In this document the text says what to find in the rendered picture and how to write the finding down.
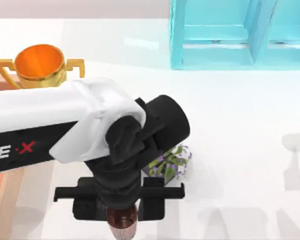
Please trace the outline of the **purple flower plant pot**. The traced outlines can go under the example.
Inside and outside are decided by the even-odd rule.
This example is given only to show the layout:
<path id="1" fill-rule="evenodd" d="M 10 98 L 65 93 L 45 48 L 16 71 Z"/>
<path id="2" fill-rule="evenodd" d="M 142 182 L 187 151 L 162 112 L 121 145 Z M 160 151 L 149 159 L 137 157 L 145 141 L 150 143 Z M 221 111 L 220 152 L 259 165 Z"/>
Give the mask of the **purple flower plant pot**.
<path id="1" fill-rule="evenodd" d="M 147 164 L 142 171 L 148 177 L 163 178 L 167 185 L 174 179 L 186 178 L 187 167 L 192 158 L 189 147 L 180 143 Z"/>

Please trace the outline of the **gold trophy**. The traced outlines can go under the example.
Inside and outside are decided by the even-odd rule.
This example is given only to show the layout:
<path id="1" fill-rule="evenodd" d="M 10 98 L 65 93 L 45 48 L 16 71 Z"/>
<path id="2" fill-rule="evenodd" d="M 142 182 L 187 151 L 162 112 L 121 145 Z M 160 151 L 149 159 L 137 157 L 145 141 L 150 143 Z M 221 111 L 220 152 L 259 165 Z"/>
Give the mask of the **gold trophy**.
<path id="1" fill-rule="evenodd" d="M 65 59 L 63 52 L 50 44 L 36 44 L 12 59 L 0 59 L 0 75 L 14 89 L 57 87 L 67 80 L 67 72 L 79 69 L 85 77 L 83 59 Z"/>

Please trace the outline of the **light blue rack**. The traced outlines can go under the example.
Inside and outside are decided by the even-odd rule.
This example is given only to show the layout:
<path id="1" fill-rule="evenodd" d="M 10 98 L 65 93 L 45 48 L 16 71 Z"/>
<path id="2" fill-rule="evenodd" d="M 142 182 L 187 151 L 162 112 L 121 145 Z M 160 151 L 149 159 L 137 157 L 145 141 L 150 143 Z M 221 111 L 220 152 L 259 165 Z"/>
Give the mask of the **light blue rack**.
<path id="1" fill-rule="evenodd" d="M 300 0 L 170 0 L 175 70 L 300 70 Z"/>

